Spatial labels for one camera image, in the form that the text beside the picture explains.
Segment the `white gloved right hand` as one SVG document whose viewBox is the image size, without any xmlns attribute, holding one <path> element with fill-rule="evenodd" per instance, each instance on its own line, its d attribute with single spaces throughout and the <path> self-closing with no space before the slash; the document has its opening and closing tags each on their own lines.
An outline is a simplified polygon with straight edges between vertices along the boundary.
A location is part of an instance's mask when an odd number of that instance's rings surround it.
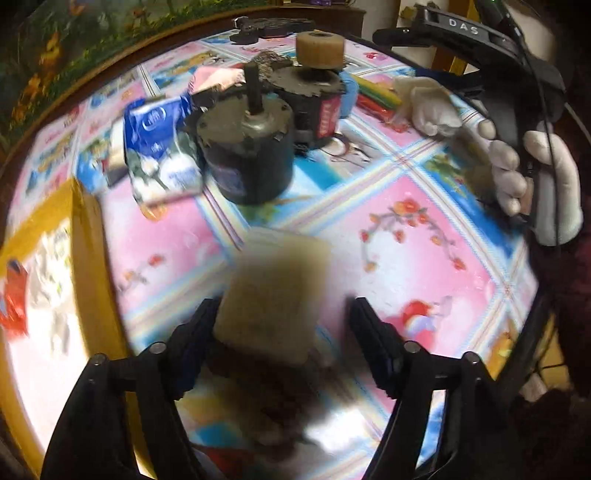
<svg viewBox="0 0 591 480">
<path fill-rule="evenodd" d="M 565 245 L 583 228 L 578 168 L 565 141 L 545 130 L 523 136 L 524 152 L 502 141 L 493 121 L 477 127 L 479 143 L 492 168 L 497 201 L 510 217 L 531 216 L 531 228 L 543 246 Z"/>
</svg>

